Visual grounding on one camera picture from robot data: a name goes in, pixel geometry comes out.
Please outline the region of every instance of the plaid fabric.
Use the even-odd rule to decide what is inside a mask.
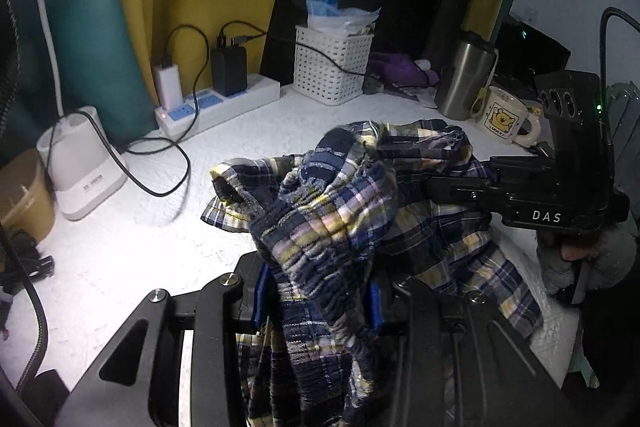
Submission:
[[[361,309],[374,251],[438,291],[480,290],[525,337],[540,323],[526,284],[491,243],[491,215],[432,203],[425,182],[434,174],[490,176],[464,132],[442,120],[348,124],[304,156],[232,160],[212,170],[217,195],[202,219],[254,236],[278,286],[272,313],[292,368],[260,365],[262,346],[240,339],[254,424],[353,423],[382,391],[382,360]],[[278,392],[291,397],[292,388],[300,399],[285,409]]]

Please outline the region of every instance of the white tablecloth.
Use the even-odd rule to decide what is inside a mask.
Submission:
[[[418,102],[376,94],[327,107],[290,88],[277,102],[209,129],[184,143],[193,173],[188,187],[158,199],[131,181],[91,214],[77,222],[59,213],[49,236],[39,245],[52,255],[56,272],[36,285],[49,322],[49,349],[41,370],[56,368],[73,387],[130,312],[154,288],[172,295],[195,291],[235,266],[252,251],[249,235],[223,232],[201,222],[200,214],[213,196],[210,168],[234,157],[258,158],[303,153],[313,148],[331,127],[359,120],[405,124],[442,118]],[[513,144],[500,144],[468,123],[467,132],[478,159],[523,155]],[[155,156],[125,155],[130,171],[155,190],[166,190],[184,172],[184,160],[174,151]],[[535,261],[535,234],[504,229],[516,245],[501,246],[523,272],[537,299],[543,299],[545,328],[532,344],[556,382],[569,364],[577,312],[548,304]],[[15,298],[8,321],[10,337],[0,342],[0,364],[15,384],[36,340],[36,321],[25,292]]]

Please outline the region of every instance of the purple object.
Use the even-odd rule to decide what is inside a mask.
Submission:
[[[400,53],[372,52],[367,68],[383,82],[402,86],[429,87],[439,81],[435,71],[422,71],[410,57]]]

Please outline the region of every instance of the cartoon bear mug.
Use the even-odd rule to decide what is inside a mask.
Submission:
[[[491,86],[485,90],[484,97],[481,95],[476,100],[471,111],[471,116],[476,119],[476,128],[488,136],[506,143],[515,142],[522,147],[537,143],[540,135],[538,117],[529,112],[518,98],[499,87]],[[527,134],[518,134],[525,120],[529,120],[531,130]]]

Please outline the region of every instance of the power strip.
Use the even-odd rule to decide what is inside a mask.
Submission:
[[[188,139],[215,125],[231,120],[258,107],[262,107],[280,98],[280,83],[252,73],[247,76],[247,89],[232,96],[223,96],[212,88],[196,92],[200,115],[189,134]],[[184,105],[167,111],[164,107],[156,108],[156,120],[160,131],[175,140],[187,130],[193,120],[196,109],[193,95],[185,97]]]

